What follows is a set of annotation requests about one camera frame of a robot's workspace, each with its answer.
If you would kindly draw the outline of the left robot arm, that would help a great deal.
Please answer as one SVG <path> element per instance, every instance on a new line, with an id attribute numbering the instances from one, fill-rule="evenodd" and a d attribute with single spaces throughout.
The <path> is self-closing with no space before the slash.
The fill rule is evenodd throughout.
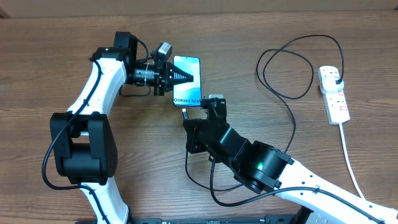
<path id="1" fill-rule="evenodd" d="M 54 190 L 80 189 L 89 200 L 96 223 L 132 223 L 114 175 L 118 164 L 109 114 L 123 85 L 147 86 L 162 96 L 193 75 L 169 62 L 172 46 L 161 43 L 137 58 L 143 42 L 130 32 L 117 32 L 111 47 L 91 57 L 92 71 L 79 97 L 64 113 L 50 119 L 52 142 L 42 163 L 42 178 Z"/>

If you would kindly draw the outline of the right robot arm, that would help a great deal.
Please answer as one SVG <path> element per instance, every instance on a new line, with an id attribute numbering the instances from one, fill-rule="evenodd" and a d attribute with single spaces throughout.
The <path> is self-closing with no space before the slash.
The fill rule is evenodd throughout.
<path id="1" fill-rule="evenodd" d="M 298 160 L 269 144 L 240 136 L 226 121 L 223 98 L 201 100 L 205 119 L 190 119 L 183 110 L 186 149 L 191 154 L 208 152 L 212 164 L 228 167 L 235 180 L 256 196 L 233 203 L 237 207 L 276 195 L 320 215 L 329 223 L 397 223 L 397 210 L 360 198 L 316 175 Z"/>

